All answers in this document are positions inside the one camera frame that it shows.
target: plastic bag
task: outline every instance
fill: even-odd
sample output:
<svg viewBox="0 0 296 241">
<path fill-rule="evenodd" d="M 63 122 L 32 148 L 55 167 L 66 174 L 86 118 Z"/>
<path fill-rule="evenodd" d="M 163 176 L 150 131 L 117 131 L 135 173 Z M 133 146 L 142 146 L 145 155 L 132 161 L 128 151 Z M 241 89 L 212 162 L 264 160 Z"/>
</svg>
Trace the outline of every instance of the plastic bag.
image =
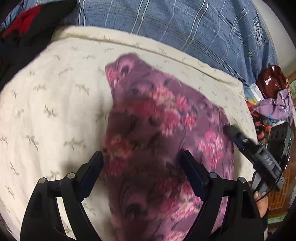
<svg viewBox="0 0 296 241">
<path fill-rule="evenodd" d="M 244 86 L 244 96 L 245 99 L 252 104 L 264 100 L 264 97 L 256 84 Z"/>
<path fill-rule="evenodd" d="M 265 99 L 276 99 L 277 93 L 286 89 L 287 84 L 287 78 L 277 65 L 271 65 L 262 71 L 256 82 Z"/>
</svg>

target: pillowcase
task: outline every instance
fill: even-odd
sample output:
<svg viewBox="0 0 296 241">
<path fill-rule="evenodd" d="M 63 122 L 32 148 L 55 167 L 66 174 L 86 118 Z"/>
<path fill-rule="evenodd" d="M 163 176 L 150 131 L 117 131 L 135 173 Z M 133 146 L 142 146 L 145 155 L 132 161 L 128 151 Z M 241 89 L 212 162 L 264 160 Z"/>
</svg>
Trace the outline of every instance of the pillowcase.
<svg viewBox="0 0 296 241">
<path fill-rule="evenodd" d="M 113 107 L 104 174 L 118 240 L 182 240 L 202 206 L 178 163 L 180 150 L 233 178 L 233 144 L 221 107 L 195 89 L 125 54 L 105 68 Z M 213 231 L 223 221 L 223 198 Z"/>
</svg>

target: human hand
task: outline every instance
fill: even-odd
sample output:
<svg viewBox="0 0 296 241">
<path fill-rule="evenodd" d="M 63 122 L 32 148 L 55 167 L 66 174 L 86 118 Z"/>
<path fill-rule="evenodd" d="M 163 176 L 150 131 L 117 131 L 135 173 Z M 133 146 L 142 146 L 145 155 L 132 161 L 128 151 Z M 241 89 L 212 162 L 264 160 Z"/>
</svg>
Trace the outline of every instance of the human hand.
<svg viewBox="0 0 296 241">
<path fill-rule="evenodd" d="M 261 198 L 263 195 L 260 194 L 258 191 L 255 192 L 254 194 L 254 199 L 255 201 L 257 201 L 259 198 Z M 260 217 L 262 218 L 266 212 L 267 212 L 267 208 L 268 208 L 268 197 L 264 197 L 263 199 L 261 199 L 259 202 L 256 203 L 259 213 L 260 213 Z"/>
</svg>

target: black cable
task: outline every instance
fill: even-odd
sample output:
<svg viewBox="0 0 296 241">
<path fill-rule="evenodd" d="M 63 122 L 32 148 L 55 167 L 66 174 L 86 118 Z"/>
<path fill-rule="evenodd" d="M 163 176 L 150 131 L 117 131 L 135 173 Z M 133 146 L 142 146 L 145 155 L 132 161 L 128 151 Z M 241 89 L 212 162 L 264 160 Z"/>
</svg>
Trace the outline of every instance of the black cable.
<svg viewBox="0 0 296 241">
<path fill-rule="evenodd" d="M 272 188 L 271 189 L 269 189 L 269 191 L 266 193 L 266 194 L 264 194 L 261 198 L 259 198 L 256 202 L 259 202 L 260 200 L 262 200 L 263 198 L 265 198 L 273 189 L 274 189 L 274 187 L 277 185 L 277 183 L 279 182 L 279 180 L 280 180 L 280 178 L 281 178 L 281 176 L 282 176 L 282 174 L 283 174 L 283 170 L 281 171 L 281 174 L 280 174 L 280 176 L 278 177 L 278 179 L 277 179 L 277 181 L 275 182 L 275 184 L 272 186 Z"/>
</svg>

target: fingernail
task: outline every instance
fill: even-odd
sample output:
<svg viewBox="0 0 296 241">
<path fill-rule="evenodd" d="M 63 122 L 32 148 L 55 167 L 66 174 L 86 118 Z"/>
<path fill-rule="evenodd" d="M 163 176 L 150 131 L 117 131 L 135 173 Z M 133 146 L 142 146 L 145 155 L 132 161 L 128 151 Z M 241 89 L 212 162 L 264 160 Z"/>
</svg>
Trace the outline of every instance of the fingernail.
<svg viewBox="0 0 296 241">
<path fill-rule="evenodd" d="M 258 199 L 258 198 L 259 198 L 259 192 L 258 192 L 258 191 L 255 192 L 255 194 L 254 194 L 254 198 L 255 198 L 255 199 Z"/>
</svg>

